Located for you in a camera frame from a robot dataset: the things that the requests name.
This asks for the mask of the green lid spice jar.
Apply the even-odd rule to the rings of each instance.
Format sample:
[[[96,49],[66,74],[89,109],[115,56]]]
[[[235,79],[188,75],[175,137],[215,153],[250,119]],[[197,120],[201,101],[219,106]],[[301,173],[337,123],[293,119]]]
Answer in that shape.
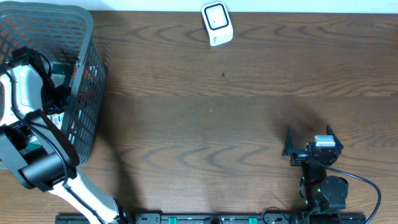
[[[56,127],[58,129],[61,129],[62,128],[62,123],[63,123],[64,113],[53,114],[50,117],[51,117],[51,120],[54,123],[54,125],[56,125]]]

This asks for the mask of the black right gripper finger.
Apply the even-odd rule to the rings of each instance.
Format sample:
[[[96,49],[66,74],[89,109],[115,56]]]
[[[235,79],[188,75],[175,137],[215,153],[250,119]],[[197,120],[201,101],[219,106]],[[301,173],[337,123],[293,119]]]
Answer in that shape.
[[[342,143],[336,137],[335,133],[333,132],[333,130],[332,130],[332,128],[331,128],[331,126],[329,124],[326,126],[326,134],[333,137],[333,140],[335,142],[335,146],[342,146]]]
[[[284,143],[284,150],[294,150],[294,140],[292,135],[292,129],[290,126],[287,129],[287,135]]]

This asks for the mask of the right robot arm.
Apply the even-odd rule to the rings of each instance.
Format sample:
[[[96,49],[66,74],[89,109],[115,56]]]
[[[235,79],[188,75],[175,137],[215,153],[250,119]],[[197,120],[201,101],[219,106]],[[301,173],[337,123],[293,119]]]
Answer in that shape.
[[[326,173],[342,149],[330,126],[326,127],[326,134],[315,136],[303,149],[295,147],[292,129],[288,129],[282,154],[290,157],[291,166],[302,168],[299,193],[306,203],[306,208],[292,217],[291,223],[343,222],[340,211],[346,208],[348,181]]]

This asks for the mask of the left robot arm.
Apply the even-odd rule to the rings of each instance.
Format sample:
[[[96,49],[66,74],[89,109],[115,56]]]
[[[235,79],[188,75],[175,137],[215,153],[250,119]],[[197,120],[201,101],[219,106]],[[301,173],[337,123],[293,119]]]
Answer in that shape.
[[[1,160],[25,188],[63,198],[90,223],[130,223],[115,199],[100,191],[79,168],[78,148],[92,145],[94,125],[82,129],[82,136],[65,134],[43,111],[41,91],[46,77],[32,65],[2,66],[7,99]]]

